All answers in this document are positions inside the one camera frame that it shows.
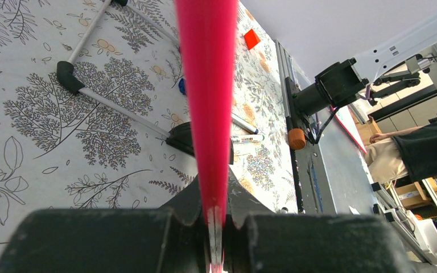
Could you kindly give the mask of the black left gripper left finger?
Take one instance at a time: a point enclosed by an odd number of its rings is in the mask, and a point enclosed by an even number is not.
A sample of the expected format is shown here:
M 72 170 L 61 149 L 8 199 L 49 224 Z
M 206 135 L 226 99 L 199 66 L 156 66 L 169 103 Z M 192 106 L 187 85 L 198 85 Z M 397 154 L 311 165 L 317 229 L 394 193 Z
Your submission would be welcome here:
M 207 272 L 200 203 L 194 180 L 159 208 L 34 211 L 0 272 Z

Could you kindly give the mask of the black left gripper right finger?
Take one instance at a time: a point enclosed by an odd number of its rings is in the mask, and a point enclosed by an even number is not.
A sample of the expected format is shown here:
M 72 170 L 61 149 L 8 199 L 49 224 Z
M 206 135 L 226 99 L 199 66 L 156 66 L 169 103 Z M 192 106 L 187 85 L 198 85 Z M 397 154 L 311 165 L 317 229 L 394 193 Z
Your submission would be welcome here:
M 413 272 L 399 237 L 372 215 L 279 214 L 229 173 L 228 272 Z

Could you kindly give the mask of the pink framed whiteboard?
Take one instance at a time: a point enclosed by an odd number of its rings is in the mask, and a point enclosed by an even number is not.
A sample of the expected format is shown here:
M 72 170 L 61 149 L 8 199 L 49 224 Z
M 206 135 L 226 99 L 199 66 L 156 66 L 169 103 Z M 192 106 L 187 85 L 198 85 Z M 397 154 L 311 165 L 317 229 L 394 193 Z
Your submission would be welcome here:
M 223 268 L 237 1 L 176 1 L 210 271 Z

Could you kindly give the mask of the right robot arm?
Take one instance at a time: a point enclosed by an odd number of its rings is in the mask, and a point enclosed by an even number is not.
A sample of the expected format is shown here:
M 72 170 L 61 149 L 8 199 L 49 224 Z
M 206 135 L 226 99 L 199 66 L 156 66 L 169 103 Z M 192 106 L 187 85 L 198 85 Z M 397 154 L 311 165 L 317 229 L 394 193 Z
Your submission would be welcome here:
M 315 76 L 307 88 L 293 93 L 295 85 L 285 79 L 290 113 L 312 116 L 330 106 L 339 109 L 355 102 L 359 91 L 388 70 L 437 43 L 437 13 L 385 42 L 336 62 Z

